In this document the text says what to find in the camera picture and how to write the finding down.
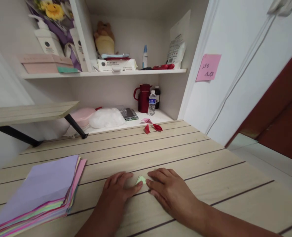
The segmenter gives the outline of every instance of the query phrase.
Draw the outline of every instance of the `red thermos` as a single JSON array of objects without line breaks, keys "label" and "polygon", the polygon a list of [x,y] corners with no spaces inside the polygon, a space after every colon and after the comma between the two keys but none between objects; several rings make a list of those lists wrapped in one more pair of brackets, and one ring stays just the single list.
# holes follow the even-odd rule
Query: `red thermos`
[{"label": "red thermos", "polygon": [[[150,96],[150,91],[149,89],[152,86],[149,84],[140,84],[138,88],[135,89],[134,91],[134,99],[138,101],[138,111],[141,113],[147,113],[148,112],[148,100]],[[138,99],[135,98],[136,91],[140,89],[140,92],[138,94]]]}]

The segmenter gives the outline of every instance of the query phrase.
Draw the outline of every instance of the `green paper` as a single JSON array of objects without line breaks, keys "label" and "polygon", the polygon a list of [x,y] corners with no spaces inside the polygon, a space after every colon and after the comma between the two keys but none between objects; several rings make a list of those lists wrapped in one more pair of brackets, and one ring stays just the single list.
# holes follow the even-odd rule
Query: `green paper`
[{"label": "green paper", "polygon": [[137,185],[140,181],[143,181],[143,184],[146,184],[146,179],[143,176],[139,176],[135,185]]},{"label": "green paper", "polygon": [[77,68],[57,67],[59,73],[76,73],[79,72]]}]

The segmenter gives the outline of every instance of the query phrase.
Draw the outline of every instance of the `pink origami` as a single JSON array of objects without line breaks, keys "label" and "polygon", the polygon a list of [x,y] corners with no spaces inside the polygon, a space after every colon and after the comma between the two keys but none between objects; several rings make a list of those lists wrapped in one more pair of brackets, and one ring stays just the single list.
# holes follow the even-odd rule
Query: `pink origami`
[{"label": "pink origami", "polygon": [[152,123],[151,120],[148,119],[148,118],[144,118],[144,119],[142,119],[142,122],[144,122],[144,123]]}]

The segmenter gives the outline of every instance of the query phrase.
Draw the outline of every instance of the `stack of colored paper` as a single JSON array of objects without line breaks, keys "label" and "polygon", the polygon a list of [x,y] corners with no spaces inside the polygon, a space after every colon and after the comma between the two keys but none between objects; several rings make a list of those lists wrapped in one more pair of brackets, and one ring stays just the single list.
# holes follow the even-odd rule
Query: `stack of colored paper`
[{"label": "stack of colored paper", "polygon": [[15,236],[66,216],[86,160],[78,155],[33,166],[23,184],[0,212],[0,237]]}]

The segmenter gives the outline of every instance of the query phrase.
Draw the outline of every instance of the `plastic water bottle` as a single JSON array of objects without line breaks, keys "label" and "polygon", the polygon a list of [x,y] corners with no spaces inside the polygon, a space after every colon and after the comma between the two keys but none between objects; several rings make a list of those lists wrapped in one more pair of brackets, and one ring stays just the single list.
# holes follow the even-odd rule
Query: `plastic water bottle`
[{"label": "plastic water bottle", "polygon": [[154,115],[155,114],[155,107],[156,107],[156,95],[155,91],[152,91],[152,93],[149,96],[149,106],[148,106],[148,115]]}]

